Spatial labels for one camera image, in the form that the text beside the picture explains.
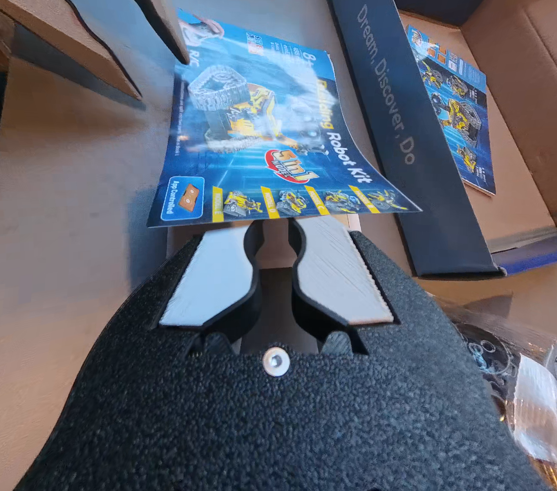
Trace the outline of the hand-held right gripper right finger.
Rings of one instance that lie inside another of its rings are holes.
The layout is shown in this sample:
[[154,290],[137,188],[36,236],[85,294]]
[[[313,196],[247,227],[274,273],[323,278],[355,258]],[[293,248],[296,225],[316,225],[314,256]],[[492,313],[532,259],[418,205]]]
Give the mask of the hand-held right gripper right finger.
[[397,323],[352,233],[330,216],[289,219],[292,312],[296,323],[324,343],[332,333],[362,343],[358,331]]

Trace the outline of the grey desk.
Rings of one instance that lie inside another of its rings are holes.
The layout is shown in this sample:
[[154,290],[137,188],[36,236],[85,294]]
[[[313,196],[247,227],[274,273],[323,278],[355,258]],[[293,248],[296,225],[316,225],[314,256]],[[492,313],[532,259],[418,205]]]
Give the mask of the grey desk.
[[[359,150],[373,149],[328,0],[172,7],[324,49]],[[134,0],[75,0],[141,93],[115,101],[13,58],[1,118],[1,488],[549,490],[456,328],[393,261],[397,218],[352,238],[397,316],[236,354],[158,327],[202,235],[167,259],[147,220],[174,55]]]

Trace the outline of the blue cardboard box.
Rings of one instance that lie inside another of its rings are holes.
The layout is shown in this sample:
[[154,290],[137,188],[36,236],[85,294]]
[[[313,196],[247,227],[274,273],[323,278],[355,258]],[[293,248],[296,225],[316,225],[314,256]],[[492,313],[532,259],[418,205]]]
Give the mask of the blue cardboard box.
[[[414,276],[500,278],[556,263],[556,0],[328,0]],[[487,77],[496,195],[463,182],[406,25]]]

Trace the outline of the thin blue printed leaflet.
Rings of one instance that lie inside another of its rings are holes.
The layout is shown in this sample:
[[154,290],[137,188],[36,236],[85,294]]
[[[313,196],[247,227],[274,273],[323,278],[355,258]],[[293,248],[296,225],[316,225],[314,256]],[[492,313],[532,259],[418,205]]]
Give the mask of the thin blue printed leaflet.
[[485,74],[414,26],[406,33],[461,179],[496,195]]

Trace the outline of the clear bag dark wheels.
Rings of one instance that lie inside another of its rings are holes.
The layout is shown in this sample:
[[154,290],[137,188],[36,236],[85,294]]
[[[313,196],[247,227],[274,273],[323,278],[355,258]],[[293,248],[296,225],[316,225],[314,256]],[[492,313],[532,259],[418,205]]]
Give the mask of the clear bag dark wheels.
[[556,490],[556,335],[508,319],[511,295],[458,305],[437,298],[490,386],[499,417]]

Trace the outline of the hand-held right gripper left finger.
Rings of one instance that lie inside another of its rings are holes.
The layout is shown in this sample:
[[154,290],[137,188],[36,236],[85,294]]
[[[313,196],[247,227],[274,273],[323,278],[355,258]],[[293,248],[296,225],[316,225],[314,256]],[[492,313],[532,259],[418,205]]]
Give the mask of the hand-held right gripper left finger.
[[242,339],[262,310],[256,255],[262,221],[207,231],[164,307],[158,327]]

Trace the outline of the blue-cover instruction booklet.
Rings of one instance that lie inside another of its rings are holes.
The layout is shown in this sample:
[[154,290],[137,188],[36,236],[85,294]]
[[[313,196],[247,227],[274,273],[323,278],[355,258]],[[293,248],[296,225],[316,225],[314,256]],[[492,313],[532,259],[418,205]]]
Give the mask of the blue-cover instruction booklet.
[[178,9],[188,65],[147,226],[420,213],[360,152],[327,52]]

